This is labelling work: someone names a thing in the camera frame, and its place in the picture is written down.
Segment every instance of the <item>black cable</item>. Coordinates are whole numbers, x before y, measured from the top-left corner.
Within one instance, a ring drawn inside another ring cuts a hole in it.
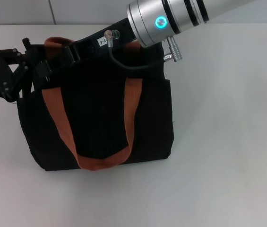
[[[126,70],[147,70],[149,68],[152,68],[152,67],[155,67],[159,64],[162,64],[164,63],[164,60],[159,60],[159,61],[156,61],[154,62],[153,64],[150,64],[150,65],[143,65],[143,66],[127,66],[127,65],[124,65],[123,63],[119,62],[117,59],[115,59],[115,57],[113,56],[113,53],[112,53],[112,48],[108,47],[108,50],[109,50],[109,56],[111,58],[111,60],[116,63],[118,66],[120,66],[121,68],[123,69],[126,69]]]

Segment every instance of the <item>orange fabric trim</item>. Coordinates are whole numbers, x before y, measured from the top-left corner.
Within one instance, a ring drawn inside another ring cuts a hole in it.
[[[62,46],[59,42],[59,38],[57,37],[47,39],[45,45],[50,47]],[[125,162],[130,156],[134,141],[134,118],[141,92],[142,79],[126,79],[124,95],[124,123],[128,146],[105,159],[88,158],[77,154],[72,130],[64,108],[61,88],[42,90],[42,95],[47,109],[55,122],[60,138],[70,149],[80,168],[94,171],[116,166]]]

